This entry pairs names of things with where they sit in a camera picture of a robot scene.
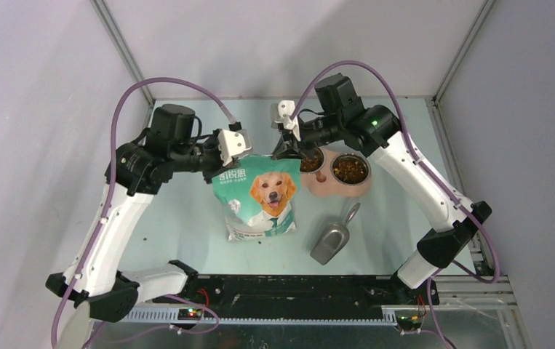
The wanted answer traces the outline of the green pet food bag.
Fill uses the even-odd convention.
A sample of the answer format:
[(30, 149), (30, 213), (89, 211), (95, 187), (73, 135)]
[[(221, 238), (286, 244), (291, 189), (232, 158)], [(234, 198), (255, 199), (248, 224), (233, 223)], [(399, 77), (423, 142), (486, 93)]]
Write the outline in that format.
[(228, 240), (249, 241), (297, 229), (292, 200), (301, 188), (300, 159), (250, 155), (212, 179)]

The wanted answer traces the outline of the metal food scoop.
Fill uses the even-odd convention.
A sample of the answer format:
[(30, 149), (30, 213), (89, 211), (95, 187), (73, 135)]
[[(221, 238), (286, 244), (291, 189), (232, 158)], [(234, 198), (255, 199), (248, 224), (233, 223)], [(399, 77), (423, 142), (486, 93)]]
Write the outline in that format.
[(355, 203), (341, 221), (326, 225), (310, 251), (313, 260), (320, 265), (326, 265), (343, 249), (350, 239), (348, 224), (356, 216), (360, 206), (359, 202)]

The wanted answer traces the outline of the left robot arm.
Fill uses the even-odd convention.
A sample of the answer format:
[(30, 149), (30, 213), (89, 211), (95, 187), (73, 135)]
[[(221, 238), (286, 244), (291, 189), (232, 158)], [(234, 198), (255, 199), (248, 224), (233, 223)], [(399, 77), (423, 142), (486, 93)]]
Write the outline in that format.
[(134, 272), (119, 270), (119, 263), (143, 213), (175, 173), (199, 172), (210, 181), (233, 169), (247, 152), (249, 142), (239, 122), (192, 135), (197, 125), (192, 109), (165, 104), (133, 141), (111, 151), (97, 215), (71, 265), (48, 276), (48, 290), (63, 302), (88, 304), (90, 318), (111, 323), (137, 304), (168, 294), (184, 303), (196, 299), (199, 284), (182, 262)]

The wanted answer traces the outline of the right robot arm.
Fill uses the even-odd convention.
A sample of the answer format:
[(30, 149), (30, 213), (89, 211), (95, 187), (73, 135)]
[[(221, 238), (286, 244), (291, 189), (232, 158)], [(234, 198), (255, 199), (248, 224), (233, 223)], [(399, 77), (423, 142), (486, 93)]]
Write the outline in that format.
[(280, 132), (277, 159), (295, 159), (312, 149), (342, 142), (389, 173), (415, 200), (431, 229), (392, 275), (394, 299), (410, 304), (420, 285), (449, 266), (488, 219), (492, 209), (474, 202), (442, 177), (415, 146), (395, 111), (367, 107), (351, 79), (341, 73), (314, 85), (322, 111), (310, 121), (298, 118), (298, 104), (282, 100), (270, 108), (271, 126)]

